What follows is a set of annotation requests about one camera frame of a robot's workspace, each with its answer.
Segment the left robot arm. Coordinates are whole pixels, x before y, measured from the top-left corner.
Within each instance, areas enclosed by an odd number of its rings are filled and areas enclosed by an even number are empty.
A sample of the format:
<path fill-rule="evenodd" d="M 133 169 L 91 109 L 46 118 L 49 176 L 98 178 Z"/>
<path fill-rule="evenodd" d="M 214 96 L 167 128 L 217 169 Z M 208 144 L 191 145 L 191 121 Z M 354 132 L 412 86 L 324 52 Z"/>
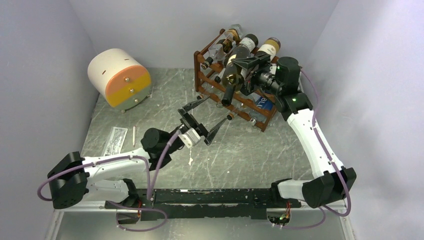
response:
<path fill-rule="evenodd" d="M 46 182 L 37 190 L 38 197 L 52 202 L 56 210 L 70 208 L 80 202 L 110 201 L 126 208 L 134 207 L 139 194 L 130 179 L 112 181 L 113 177 L 134 170 L 154 171 L 147 177 L 147 197 L 152 198 L 159 170 L 171 160 L 171 154 L 186 147 L 194 147 L 200 141 L 209 146 L 221 126 L 224 117 L 210 130 L 190 113 L 205 102 L 204 98 L 189 102 L 178 109 L 181 124 L 173 131 L 149 128 L 141 138 L 141 147 L 114 155 L 82 157 L 80 152 L 68 153 L 47 174 Z"/>

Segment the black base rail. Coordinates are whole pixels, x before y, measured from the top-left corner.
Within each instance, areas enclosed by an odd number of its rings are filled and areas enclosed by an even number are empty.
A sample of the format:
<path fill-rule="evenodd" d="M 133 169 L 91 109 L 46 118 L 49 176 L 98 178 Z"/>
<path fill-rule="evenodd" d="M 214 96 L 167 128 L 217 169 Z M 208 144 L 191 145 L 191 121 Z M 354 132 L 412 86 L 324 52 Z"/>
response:
<path fill-rule="evenodd" d="M 267 220 L 272 209 L 301 207 L 299 200 L 282 198 L 272 188 L 156 189 L 151 197 L 147 197 L 146 189 L 138 188 L 119 204 L 142 208 L 140 221 L 163 219 L 163 214 L 170 219 Z"/>

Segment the brown bottle gold foil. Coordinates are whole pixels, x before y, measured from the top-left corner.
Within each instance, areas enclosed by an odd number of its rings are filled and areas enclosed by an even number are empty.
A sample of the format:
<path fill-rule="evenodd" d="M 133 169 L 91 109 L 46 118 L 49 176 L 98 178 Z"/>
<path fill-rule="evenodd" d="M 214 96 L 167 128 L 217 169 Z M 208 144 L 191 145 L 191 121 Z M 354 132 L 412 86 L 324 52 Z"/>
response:
<path fill-rule="evenodd" d="M 276 37 L 269 37 L 257 50 L 254 56 L 269 55 L 272 61 L 281 48 L 281 42 Z"/>

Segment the clear bottle lower rack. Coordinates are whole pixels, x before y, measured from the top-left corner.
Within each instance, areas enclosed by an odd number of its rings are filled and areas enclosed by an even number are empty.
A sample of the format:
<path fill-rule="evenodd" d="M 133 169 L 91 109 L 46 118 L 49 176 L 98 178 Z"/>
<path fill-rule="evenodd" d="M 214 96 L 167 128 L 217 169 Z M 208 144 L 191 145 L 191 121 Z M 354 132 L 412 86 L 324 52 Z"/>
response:
<path fill-rule="evenodd" d="M 232 102 L 229 106 L 224 106 L 222 100 L 224 99 L 225 92 L 221 91 L 222 85 L 216 88 L 215 85 L 208 84 L 207 82 L 200 82 L 198 88 L 198 99 L 210 98 L 215 102 L 217 108 L 227 110 L 226 118 L 232 121 L 235 117 L 241 117 L 246 121 L 253 122 L 254 124 L 258 118 L 253 117 L 253 113 L 257 113 L 257 106 L 255 99 L 251 96 L 245 96 L 240 91 L 236 91 L 232 97 Z"/>

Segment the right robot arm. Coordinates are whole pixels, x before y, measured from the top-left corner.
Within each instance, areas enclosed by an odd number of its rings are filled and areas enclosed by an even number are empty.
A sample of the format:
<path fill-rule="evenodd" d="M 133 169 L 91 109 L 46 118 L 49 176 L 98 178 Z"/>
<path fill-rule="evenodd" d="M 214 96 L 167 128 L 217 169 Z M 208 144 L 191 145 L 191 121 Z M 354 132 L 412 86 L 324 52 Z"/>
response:
<path fill-rule="evenodd" d="M 300 89 L 302 68 L 299 62 L 285 56 L 272 64 L 270 58 L 263 53 L 234 59 L 233 64 L 249 75 L 248 80 L 237 76 L 234 82 L 242 83 L 246 94 L 260 89 L 274 96 L 274 105 L 295 132 L 313 175 L 311 180 L 277 181 L 272 187 L 270 202 L 275 207 L 282 207 L 289 199 L 296 199 L 311 208 L 341 200 L 351 203 L 350 190 L 357 174 L 352 167 L 344 166 L 326 140 L 316 119 L 316 107 Z"/>

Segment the pen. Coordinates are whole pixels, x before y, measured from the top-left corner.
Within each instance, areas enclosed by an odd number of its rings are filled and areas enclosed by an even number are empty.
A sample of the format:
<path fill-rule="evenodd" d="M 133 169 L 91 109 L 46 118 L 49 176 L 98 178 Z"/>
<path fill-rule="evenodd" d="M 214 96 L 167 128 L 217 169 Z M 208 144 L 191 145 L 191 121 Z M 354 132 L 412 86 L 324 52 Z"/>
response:
<path fill-rule="evenodd" d="M 137 136 L 137 127 L 134 125 L 132 127 L 132 146 L 135 147 L 136 145 L 136 136 Z"/>

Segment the plastic packaged item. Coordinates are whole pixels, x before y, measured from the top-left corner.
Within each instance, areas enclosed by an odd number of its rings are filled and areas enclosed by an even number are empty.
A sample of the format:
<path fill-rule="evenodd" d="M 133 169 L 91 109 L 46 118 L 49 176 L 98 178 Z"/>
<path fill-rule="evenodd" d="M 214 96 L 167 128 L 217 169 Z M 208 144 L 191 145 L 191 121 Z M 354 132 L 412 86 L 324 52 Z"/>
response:
<path fill-rule="evenodd" d="M 112 127 L 107 137 L 101 156 L 111 156 L 121 153 L 126 139 L 128 128 Z"/>

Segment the clear liquor bottle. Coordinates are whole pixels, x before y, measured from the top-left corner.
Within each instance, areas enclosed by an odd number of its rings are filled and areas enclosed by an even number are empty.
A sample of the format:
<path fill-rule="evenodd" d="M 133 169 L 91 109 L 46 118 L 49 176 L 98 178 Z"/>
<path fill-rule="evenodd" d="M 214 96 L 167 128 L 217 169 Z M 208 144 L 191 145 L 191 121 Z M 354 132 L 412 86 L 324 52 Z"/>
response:
<path fill-rule="evenodd" d="M 228 53 L 241 41 L 243 30 L 240 24 L 232 24 L 208 48 L 209 56 L 201 63 L 206 70 L 214 62 L 222 61 Z"/>

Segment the dark bottle brown label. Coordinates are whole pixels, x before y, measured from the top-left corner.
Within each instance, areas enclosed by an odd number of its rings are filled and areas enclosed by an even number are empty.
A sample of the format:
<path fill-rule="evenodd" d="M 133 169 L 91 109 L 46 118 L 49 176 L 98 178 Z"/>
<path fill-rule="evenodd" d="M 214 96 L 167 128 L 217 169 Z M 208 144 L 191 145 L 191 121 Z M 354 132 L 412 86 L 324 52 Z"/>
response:
<path fill-rule="evenodd" d="M 255 34 L 249 33 L 245 35 L 239 44 L 225 58 L 223 66 L 226 68 L 235 58 L 248 58 L 251 52 L 257 47 L 259 40 Z"/>

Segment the round drawer cabinet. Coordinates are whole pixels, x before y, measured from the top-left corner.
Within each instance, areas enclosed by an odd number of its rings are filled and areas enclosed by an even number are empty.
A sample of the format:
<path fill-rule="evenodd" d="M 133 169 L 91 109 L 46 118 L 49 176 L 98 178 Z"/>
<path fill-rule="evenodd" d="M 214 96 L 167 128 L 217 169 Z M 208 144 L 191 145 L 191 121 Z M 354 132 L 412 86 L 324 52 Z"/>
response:
<path fill-rule="evenodd" d="M 146 67 L 120 48 L 95 56 L 88 64 L 87 75 L 106 102 L 123 113 L 147 98 L 152 88 Z"/>

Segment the clear bottle blue label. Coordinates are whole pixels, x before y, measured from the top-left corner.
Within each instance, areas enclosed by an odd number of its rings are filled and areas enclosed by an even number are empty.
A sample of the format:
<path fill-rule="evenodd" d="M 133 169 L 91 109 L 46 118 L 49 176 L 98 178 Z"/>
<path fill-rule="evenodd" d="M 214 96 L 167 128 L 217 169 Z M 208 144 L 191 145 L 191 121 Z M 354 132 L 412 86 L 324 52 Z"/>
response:
<path fill-rule="evenodd" d="M 271 111 L 274 106 L 274 104 L 270 100 L 260 96 L 257 93 L 252 93 L 250 99 L 253 100 L 255 106 L 261 110 Z M 257 122 L 265 123 L 267 120 L 267 117 L 265 115 L 255 111 L 254 109 L 250 109 L 248 111 L 248 114 L 250 116 L 250 124 L 252 126 L 254 126 Z"/>

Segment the dark bottle white label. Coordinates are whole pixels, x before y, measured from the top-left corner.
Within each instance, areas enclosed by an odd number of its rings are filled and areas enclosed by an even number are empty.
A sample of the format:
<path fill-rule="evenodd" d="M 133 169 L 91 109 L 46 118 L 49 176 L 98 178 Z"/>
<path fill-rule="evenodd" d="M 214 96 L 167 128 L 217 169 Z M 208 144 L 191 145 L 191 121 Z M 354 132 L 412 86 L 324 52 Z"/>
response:
<path fill-rule="evenodd" d="M 224 95 L 221 99 L 223 106 L 227 107 L 232 104 L 234 94 L 236 92 L 241 92 L 242 87 L 244 86 L 245 78 L 247 77 L 246 73 L 242 73 L 242 68 L 238 67 L 233 63 L 234 59 L 244 59 L 251 56 L 251 53 L 235 53 L 233 52 L 229 55 L 225 63 L 225 71 L 221 78 L 222 85 L 225 87 Z"/>

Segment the wooden wine rack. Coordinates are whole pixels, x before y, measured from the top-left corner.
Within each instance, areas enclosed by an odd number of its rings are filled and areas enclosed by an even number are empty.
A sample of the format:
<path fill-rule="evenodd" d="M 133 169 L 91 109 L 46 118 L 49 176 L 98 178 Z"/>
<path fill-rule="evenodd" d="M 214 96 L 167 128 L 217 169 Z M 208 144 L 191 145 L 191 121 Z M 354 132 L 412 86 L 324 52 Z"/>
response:
<path fill-rule="evenodd" d="M 201 84 L 201 82 L 207 82 L 210 85 L 216 86 L 216 88 L 219 88 L 221 83 L 218 83 L 215 81 L 214 77 L 218 75 L 218 73 L 222 72 L 224 70 L 223 62 L 219 61 L 217 63 L 211 64 L 208 69 L 210 70 L 208 73 L 204 73 L 201 68 L 201 63 L 205 60 L 205 55 L 208 53 L 208 48 L 218 39 L 218 37 L 225 31 L 226 29 L 222 28 L 219 31 L 219 34 L 210 42 L 208 43 L 202 50 L 195 51 L 193 54 L 194 59 L 194 90 L 195 88 L 198 88 L 198 86 Z M 221 91 L 225 91 L 224 86 L 220 88 Z M 277 112 L 277 109 L 275 107 L 272 108 L 272 110 L 262 110 L 257 107 L 257 112 L 260 114 L 263 114 L 267 117 L 266 122 L 257 122 L 254 126 L 259 128 L 262 132 L 264 132 L 271 121 L 271 119 L 274 117 L 274 115 Z"/>

